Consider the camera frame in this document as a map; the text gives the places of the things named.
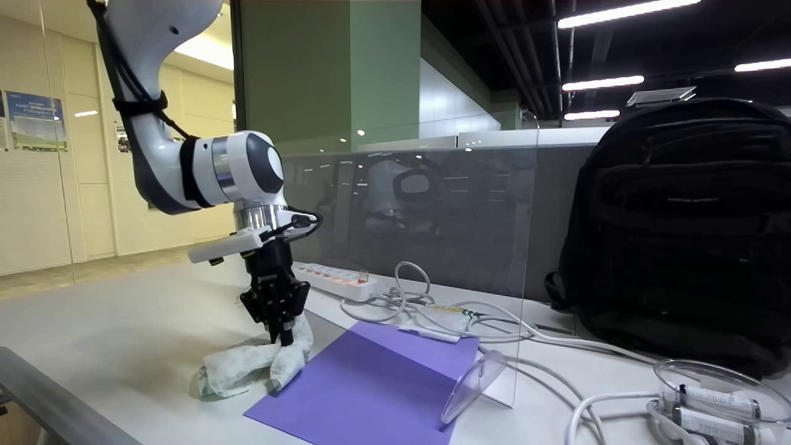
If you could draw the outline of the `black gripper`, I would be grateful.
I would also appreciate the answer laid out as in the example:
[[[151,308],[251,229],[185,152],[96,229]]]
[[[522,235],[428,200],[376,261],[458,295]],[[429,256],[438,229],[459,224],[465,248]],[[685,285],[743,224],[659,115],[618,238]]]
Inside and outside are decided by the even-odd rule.
[[[245,252],[250,290],[240,295],[255,322],[266,326],[270,342],[295,343],[295,319],[303,313],[308,285],[291,272],[291,248],[285,241]]]

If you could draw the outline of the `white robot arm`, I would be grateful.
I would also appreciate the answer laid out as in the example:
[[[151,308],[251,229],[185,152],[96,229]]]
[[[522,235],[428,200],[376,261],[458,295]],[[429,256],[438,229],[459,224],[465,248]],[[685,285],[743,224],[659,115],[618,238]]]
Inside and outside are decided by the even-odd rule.
[[[193,262],[245,261],[248,314],[272,342],[295,342],[308,285],[291,272],[288,243],[311,235],[318,215],[285,199],[285,172],[275,141],[261,131],[199,138],[168,117],[160,90],[164,62],[206,33],[223,0],[87,0],[129,138],[138,195],[160,212],[181,215],[230,203],[234,233],[191,252]]]

